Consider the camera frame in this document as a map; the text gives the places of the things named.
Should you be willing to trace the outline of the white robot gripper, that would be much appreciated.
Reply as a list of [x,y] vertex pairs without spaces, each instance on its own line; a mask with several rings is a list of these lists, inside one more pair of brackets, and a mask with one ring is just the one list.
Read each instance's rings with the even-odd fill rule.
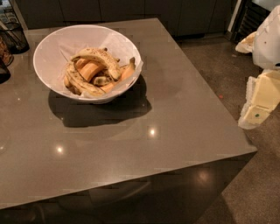
[[257,78],[248,77],[246,103],[238,126],[252,130],[260,126],[280,103],[280,5],[265,18],[257,31],[240,41],[238,53],[252,53],[255,65],[265,69]]

